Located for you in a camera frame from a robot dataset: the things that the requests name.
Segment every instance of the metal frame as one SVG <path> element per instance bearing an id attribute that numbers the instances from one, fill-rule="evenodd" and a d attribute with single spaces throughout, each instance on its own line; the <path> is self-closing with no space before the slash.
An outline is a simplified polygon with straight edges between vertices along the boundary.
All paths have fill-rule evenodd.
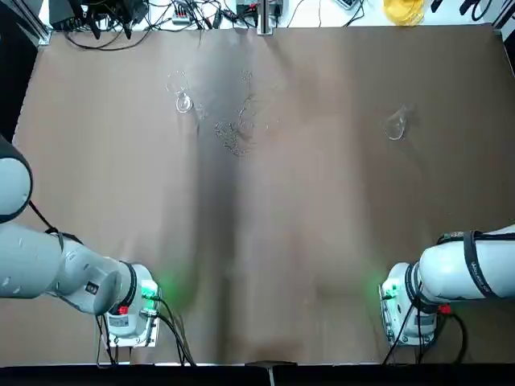
<path id="1" fill-rule="evenodd" d="M 270 0 L 259 1 L 258 35 L 272 35 L 274 31 L 270 25 Z"/>
<path id="2" fill-rule="evenodd" d="M 43 24 L 37 14 L 23 0 L 12 0 L 14 7 L 19 11 L 23 18 L 31 25 L 34 32 L 39 37 L 39 45 L 47 46 L 50 43 L 52 32 Z"/>
<path id="3" fill-rule="evenodd" d="M 515 14 L 515 0 L 508 0 L 502 7 L 501 12 L 493 21 L 493 27 L 500 31 L 502 27 L 509 21 L 509 19 Z"/>

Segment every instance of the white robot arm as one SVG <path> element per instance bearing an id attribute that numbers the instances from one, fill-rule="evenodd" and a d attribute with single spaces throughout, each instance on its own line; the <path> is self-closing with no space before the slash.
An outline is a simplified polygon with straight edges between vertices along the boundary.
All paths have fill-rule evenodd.
<path id="1" fill-rule="evenodd" d="M 397 263 L 379 286 L 390 345 L 425 344 L 435 337 L 438 307 L 450 302 L 515 297 L 515 225 L 495 232 L 440 237 L 414 264 Z"/>
<path id="2" fill-rule="evenodd" d="M 0 187 L 0 298 L 50 294 L 81 312 L 106 314 L 120 346 L 148 343 L 157 334 L 152 315 L 159 288 L 145 267 L 100 256 L 60 232 L 12 221 L 30 202 L 32 174 L 1 136 Z"/>

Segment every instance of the black cable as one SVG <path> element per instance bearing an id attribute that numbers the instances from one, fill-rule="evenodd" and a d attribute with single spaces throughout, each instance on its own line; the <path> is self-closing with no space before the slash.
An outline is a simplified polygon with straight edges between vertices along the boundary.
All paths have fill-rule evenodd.
<path id="1" fill-rule="evenodd" d="M 104 51 L 105 47 L 107 47 L 110 44 L 114 43 L 114 41 L 117 40 L 120 37 L 120 35 L 122 35 L 122 31 L 119 31 L 117 33 L 117 35 L 114 36 L 114 38 L 112 38 L 109 42 L 104 43 L 104 44 L 102 44 L 100 46 L 86 46 L 84 44 L 79 44 L 79 43 L 75 42 L 74 40 L 72 40 L 72 38 L 70 38 L 68 32 L 64 32 L 64 37 L 66 38 L 66 40 L 71 42 L 73 45 L 75 45 L 75 46 L 77 46 L 79 48 L 82 48 L 84 50 L 98 50 L 98 51 Z"/>
<path id="2" fill-rule="evenodd" d="M 231 11 L 231 9 L 229 8 L 229 6 L 227 5 L 227 1 L 224 0 L 224 4 L 225 4 L 225 8 L 227 8 L 228 10 Z"/>
<path id="3" fill-rule="evenodd" d="M 204 21 L 204 24 L 206 25 L 206 27 L 207 27 L 209 30 L 212 30 L 212 29 L 213 29 L 213 26 L 212 26 L 212 23 L 211 23 L 210 18 L 211 18 L 212 16 L 214 16 L 216 13 L 215 13 L 215 14 L 212 14 L 211 16 L 206 17 L 206 15 L 205 15 L 205 13 L 204 13 L 204 8 L 202 7 L 202 5 L 203 5 L 203 4 L 207 4 L 207 3 L 209 3 L 209 4 L 211 4 L 211 5 L 212 5 L 212 3 L 213 3 L 213 2 L 195 2 L 195 1 L 191 1 L 191 3 L 194 5 L 194 7 L 195 7 L 197 10 L 199 10 L 199 12 L 200 12 L 200 16 L 202 16 L 202 20 Z"/>
<path id="4" fill-rule="evenodd" d="M 422 351 L 422 354 L 420 354 L 420 362 L 422 362 L 422 359 L 424 357 L 424 355 L 427 354 L 427 352 L 435 346 L 435 344 L 438 342 L 438 339 L 440 337 L 440 335 L 442 334 L 442 331 L 443 331 L 443 328 L 445 327 L 445 323 L 447 321 L 447 318 L 438 313 L 436 314 L 436 329 L 435 329 L 435 335 L 433 337 L 433 340 L 431 340 L 427 345 L 424 346 L 424 349 Z"/>
<path id="5" fill-rule="evenodd" d="M 165 7 L 165 6 L 168 6 L 167 4 L 164 5 L 164 4 L 154 4 L 153 2 L 147 2 L 149 6 L 157 6 L 157 7 Z"/>
<path id="6" fill-rule="evenodd" d="M 463 319 L 457 314 L 449 314 L 447 315 L 447 317 L 456 320 L 461 330 L 461 347 L 459 348 L 458 355 L 456 356 L 456 359 L 454 359 L 453 362 L 454 364 L 459 364 L 464 361 L 464 357 L 468 349 L 467 327 L 465 326 L 465 322 L 463 321 Z"/>
<path id="7" fill-rule="evenodd" d="M 109 340 L 109 326 L 107 324 L 107 320 L 105 319 L 105 314 L 102 315 L 102 322 L 104 322 L 105 327 L 105 338 L 107 340 L 107 353 L 109 354 L 109 359 L 112 364 L 117 364 L 117 362 L 113 360 L 113 354 L 111 353 L 111 341 Z"/>
<path id="8" fill-rule="evenodd" d="M 195 362 L 193 361 L 193 358 L 187 353 L 186 349 L 184 348 L 184 345 L 183 345 L 183 341 L 181 340 L 181 338 L 179 337 L 179 334 L 177 333 L 177 330 L 175 329 L 175 327 L 170 323 L 170 321 L 168 319 L 166 319 L 164 316 L 162 316 L 161 314 L 158 314 L 157 315 L 158 318 L 160 318 L 163 322 L 165 322 L 165 324 L 168 326 L 168 328 L 171 330 L 171 332 L 173 333 L 173 335 L 175 336 L 175 340 L 179 343 L 179 346 L 180 346 L 180 349 L 181 351 L 184 353 L 184 355 L 186 356 L 186 360 L 190 363 L 191 366 L 196 366 Z"/>
<path id="9" fill-rule="evenodd" d="M 418 292 L 420 292 L 421 288 L 422 288 L 422 283 L 420 283 L 418 285 Z M 408 318 L 410 316 L 410 313 L 411 313 L 411 311 L 412 311 L 412 309 L 414 307 L 414 302 L 416 300 L 417 299 L 415 299 L 413 302 L 411 302 L 410 308 L 408 309 L 408 312 L 406 312 L 406 316 L 404 317 L 404 320 L 402 321 L 401 329 L 399 330 L 397 338 L 395 339 L 395 342 L 393 343 L 393 346 L 389 349 L 388 354 L 386 354 L 386 357 L 383 360 L 382 364 L 386 364 L 388 362 L 388 359 L 392 355 L 393 350 L 395 350 L 395 347 L 397 347 L 397 344 L 399 343 L 399 339 L 401 338 L 401 335 L 402 335 L 402 331 L 404 330 L 404 327 L 406 326 L 406 323 L 408 322 Z"/>
<path id="10" fill-rule="evenodd" d="M 34 203 L 32 202 L 32 200 L 29 201 L 29 206 L 32 208 L 32 210 L 34 211 L 34 213 L 39 217 L 39 219 L 41 221 L 44 222 L 44 224 L 47 226 L 47 228 L 54 228 L 52 227 L 52 225 L 47 221 L 47 219 L 45 219 L 45 216 L 43 216 L 41 214 L 41 212 L 39 211 L 39 209 L 34 205 Z"/>
<path id="11" fill-rule="evenodd" d="M 286 28 L 290 28 L 290 25 L 291 25 L 291 22 L 293 22 L 293 18 L 295 17 L 295 14 L 297 13 L 297 9 L 299 8 L 299 6 L 304 2 L 304 0 L 300 0 L 299 4 L 297 4 L 297 6 L 295 7 L 294 11 L 293 11 L 293 14 L 291 15 L 291 19 L 290 21 L 288 22 L 288 25 L 286 26 Z"/>
<path id="12" fill-rule="evenodd" d="M 472 8 L 472 20 L 475 22 L 479 22 L 481 20 L 481 18 L 483 18 L 483 16 L 486 15 L 486 13 L 488 12 L 488 9 L 492 5 L 492 0 L 488 0 L 488 3 L 486 5 L 486 7 L 484 8 L 483 12 L 481 12 L 481 14 L 479 16 L 476 16 L 476 9 L 479 7 L 479 4 L 480 4 L 480 0 L 477 0 L 477 3 L 474 4 L 474 7 Z"/>
<path id="13" fill-rule="evenodd" d="M 70 36 L 69 36 L 69 33 L 66 32 L 64 34 L 64 36 L 66 37 L 66 40 L 69 41 L 70 43 L 72 43 L 74 46 L 77 46 L 79 48 L 82 48 L 82 49 L 85 49 L 85 50 L 98 50 L 98 51 L 110 51 L 110 52 L 113 52 L 113 51 L 123 51 L 123 50 L 128 50 L 130 48 L 133 48 L 133 47 L 136 47 L 138 46 L 143 40 L 145 40 L 148 35 L 153 31 L 153 29 L 160 25 L 162 23 L 161 19 L 164 17 L 164 15 L 168 12 L 168 10 L 171 8 L 171 6 L 174 4 L 174 2 L 170 2 L 168 5 L 167 5 L 167 8 L 165 9 L 165 11 L 161 14 L 161 16 L 159 16 L 158 20 L 156 21 L 155 24 L 152 24 L 152 25 L 149 25 L 148 28 L 147 28 L 147 32 L 143 35 L 143 37 L 140 38 L 140 40 L 138 40 L 136 43 L 134 44 L 130 44 L 128 46 L 124 46 L 124 47 L 116 47 L 116 48 L 106 48 L 107 46 L 109 46 L 111 43 L 113 43 L 121 34 L 122 34 L 122 31 L 119 31 L 118 34 L 114 37 L 114 39 L 110 40 L 108 43 L 105 43 L 105 44 L 102 44 L 101 46 L 96 46 L 96 47 L 93 47 L 93 46 L 86 46 L 84 44 L 79 44 L 77 42 L 75 42 Z"/>
<path id="14" fill-rule="evenodd" d="M 170 307 L 168 306 L 168 304 L 161 298 L 159 298 L 159 302 L 161 302 L 162 304 L 164 304 L 165 308 L 167 309 L 167 312 L 168 312 L 168 315 L 169 315 L 169 318 L 171 320 L 171 324 L 173 327 L 175 327 L 175 320 L 174 320 L 174 315 L 173 313 L 171 312 L 170 310 Z M 186 359 L 185 358 L 185 355 L 182 354 L 181 352 L 181 348 L 180 348 L 180 345 L 179 345 L 179 341 L 177 341 L 177 339 L 175 340 L 175 345 L 177 346 L 177 355 L 179 356 L 179 360 L 180 360 L 180 364 L 181 366 L 184 366 L 184 360 Z"/>
<path id="15" fill-rule="evenodd" d="M 200 24 L 200 20 L 196 17 L 193 5 L 188 0 L 185 0 L 183 4 L 185 5 L 187 13 L 190 15 L 190 18 L 195 22 L 197 30 L 203 30 L 204 28 L 202 27 L 202 24 Z"/>
<path id="16" fill-rule="evenodd" d="M 422 332 L 420 327 L 420 309 L 422 308 L 422 299 L 420 298 L 420 294 L 418 295 L 418 307 L 417 307 L 417 324 L 418 324 L 418 358 L 417 364 L 422 362 L 422 350 L 424 345 L 422 343 Z"/>
<path id="17" fill-rule="evenodd" d="M 100 323 L 100 321 L 98 320 L 98 316 L 95 316 L 95 321 L 97 322 L 97 326 L 98 326 L 98 346 L 97 346 L 97 367 L 98 368 L 103 368 L 99 363 L 98 363 L 98 360 L 100 358 L 100 343 L 101 343 L 101 339 L 102 339 L 102 325 Z M 107 338 L 107 347 L 109 347 L 109 334 L 106 333 L 108 338 Z M 111 356 L 111 352 L 110 352 L 110 349 L 107 351 L 108 353 L 108 356 L 109 356 L 109 361 L 111 363 L 111 366 L 113 366 L 115 364 L 115 361 L 113 359 L 113 357 Z"/>
<path id="18" fill-rule="evenodd" d="M 99 6 L 100 4 L 104 4 L 107 0 L 100 0 L 99 2 L 89 2 L 86 3 L 85 6 Z"/>
<path id="19" fill-rule="evenodd" d="M 361 18 L 364 18 L 365 17 L 365 8 L 363 8 L 363 2 L 364 0 L 360 0 L 360 6 L 358 6 L 356 12 L 354 13 L 354 15 L 350 18 L 350 20 L 348 22 L 346 22 L 344 24 L 344 27 L 348 27 L 350 26 L 352 23 L 354 23 L 356 20 L 359 20 Z M 359 17 L 357 17 L 357 14 L 358 12 L 361 11 L 361 15 Z"/>

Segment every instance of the table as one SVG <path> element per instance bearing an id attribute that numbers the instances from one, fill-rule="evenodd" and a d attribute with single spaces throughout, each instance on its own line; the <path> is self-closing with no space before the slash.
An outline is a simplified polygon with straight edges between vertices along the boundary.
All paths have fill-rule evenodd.
<path id="1" fill-rule="evenodd" d="M 175 111 L 185 80 L 197 139 Z M 380 362 L 391 266 L 442 232 L 513 223 L 514 100 L 486 25 L 156 32 L 110 53 L 56 34 L 14 143 L 52 223 L 152 269 L 198 362 Z M 383 125 L 401 104 L 417 117 L 392 142 Z M 29 211 L 20 221 L 43 229 Z M 51 298 L 0 307 L 3 364 L 94 361 L 92 316 Z M 468 362 L 513 360 L 512 303 L 457 311 Z M 134 360 L 173 361 L 171 342 L 162 329 Z M 450 325 L 426 359 L 458 346 Z"/>

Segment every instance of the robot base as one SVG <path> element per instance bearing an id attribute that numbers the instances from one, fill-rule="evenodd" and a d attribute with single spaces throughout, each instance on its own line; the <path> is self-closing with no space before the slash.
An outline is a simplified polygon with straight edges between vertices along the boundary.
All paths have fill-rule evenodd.
<path id="1" fill-rule="evenodd" d="M 143 265 L 133 265 L 136 276 L 138 277 L 137 291 L 144 290 L 145 285 L 158 289 L 157 283 L 152 279 L 149 270 Z M 154 304 L 155 310 L 159 311 L 158 302 L 150 302 Z M 130 314 L 134 317 L 128 317 L 128 325 L 117 327 L 111 324 L 113 316 L 108 316 L 109 321 L 109 341 L 111 347 L 155 347 L 158 340 L 159 318 L 146 317 L 140 315 L 140 310 L 148 308 L 149 301 L 138 294 L 134 297 L 133 304 L 130 306 Z M 142 327 L 138 327 L 136 323 L 144 323 Z M 127 336 L 126 331 L 138 331 L 139 334 L 131 334 Z"/>
<path id="2" fill-rule="evenodd" d="M 406 292 L 407 263 L 396 264 L 388 275 L 388 279 L 379 285 L 379 298 L 381 304 L 381 320 L 385 330 L 388 344 L 393 346 L 401 333 L 398 346 L 418 346 L 418 309 L 411 306 L 411 300 Z M 410 312 L 404 328 L 402 323 L 406 313 Z M 435 337 L 436 314 L 420 312 L 420 337 L 427 345 Z"/>

